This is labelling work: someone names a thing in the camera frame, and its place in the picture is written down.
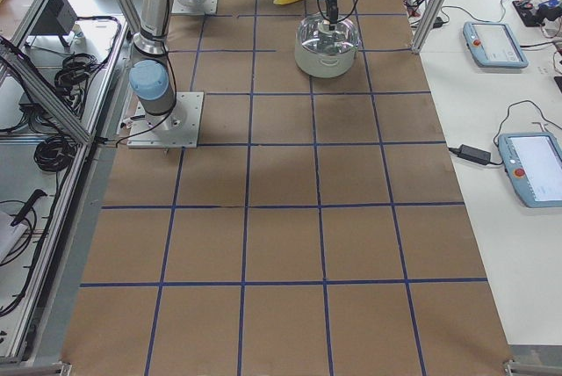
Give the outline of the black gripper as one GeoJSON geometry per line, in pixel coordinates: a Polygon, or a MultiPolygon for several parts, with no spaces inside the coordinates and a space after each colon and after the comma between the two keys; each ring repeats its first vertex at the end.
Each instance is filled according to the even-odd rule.
{"type": "Polygon", "coordinates": [[[328,22],[332,24],[332,30],[334,30],[339,20],[338,0],[326,0],[326,14],[328,22]]]}

